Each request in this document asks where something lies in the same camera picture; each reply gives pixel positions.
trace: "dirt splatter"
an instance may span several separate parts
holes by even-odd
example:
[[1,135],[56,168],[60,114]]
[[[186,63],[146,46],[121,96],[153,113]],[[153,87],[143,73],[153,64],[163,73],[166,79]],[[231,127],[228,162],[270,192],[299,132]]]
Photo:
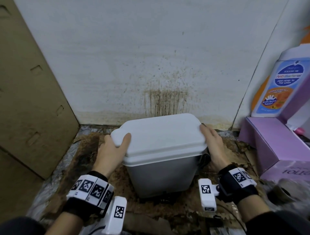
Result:
[[144,103],[151,117],[173,115],[183,112],[187,96],[188,91],[150,89],[144,92]]

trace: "black cable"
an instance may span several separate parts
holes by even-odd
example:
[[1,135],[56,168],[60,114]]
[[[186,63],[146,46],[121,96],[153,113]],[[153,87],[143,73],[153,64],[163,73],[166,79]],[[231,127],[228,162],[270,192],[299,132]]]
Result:
[[101,227],[98,227],[96,228],[94,231],[92,231],[91,233],[89,233],[88,235],[92,235],[94,232],[100,230],[100,229],[105,229],[105,226],[101,226]]
[[217,206],[221,207],[221,208],[224,208],[225,210],[227,210],[236,220],[237,222],[240,224],[241,228],[243,229],[243,231],[246,233],[246,229],[243,227],[242,223],[240,222],[240,220],[238,220],[238,218],[229,210],[227,209],[226,207],[220,205],[220,204],[216,204]]

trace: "white wall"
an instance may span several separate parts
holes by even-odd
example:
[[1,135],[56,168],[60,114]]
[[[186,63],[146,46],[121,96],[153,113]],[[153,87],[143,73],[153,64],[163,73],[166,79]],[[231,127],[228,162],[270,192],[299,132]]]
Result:
[[287,0],[15,2],[80,123],[189,112],[227,129]]
[[249,88],[238,110],[233,128],[240,128],[243,118],[250,115],[253,97],[260,85],[270,75],[274,63],[279,58],[281,52],[298,46],[301,39],[309,32],[304,30],[309,25],[310,1],[289,0],[257,65]]

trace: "orange label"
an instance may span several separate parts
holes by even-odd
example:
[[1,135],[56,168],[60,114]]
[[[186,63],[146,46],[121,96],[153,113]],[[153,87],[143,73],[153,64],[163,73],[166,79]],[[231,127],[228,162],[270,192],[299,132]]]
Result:
[[265,94],[262,105],[268,109],[279,109],[283,106],[292,92],[293,89],[290,87],[276,87],[269,89]]

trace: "white plastic container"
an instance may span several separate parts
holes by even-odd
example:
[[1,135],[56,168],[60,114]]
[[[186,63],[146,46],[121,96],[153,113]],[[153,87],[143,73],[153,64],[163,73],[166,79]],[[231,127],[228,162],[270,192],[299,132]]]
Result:
[[123,164],[140,198],[189,188],[206,149],[200,124],[183,113],[127,121],[111,133],[116,146],[131,133]]
[[309,73],[309,43],[282,52],[251,116],[277,117],[293,98]]

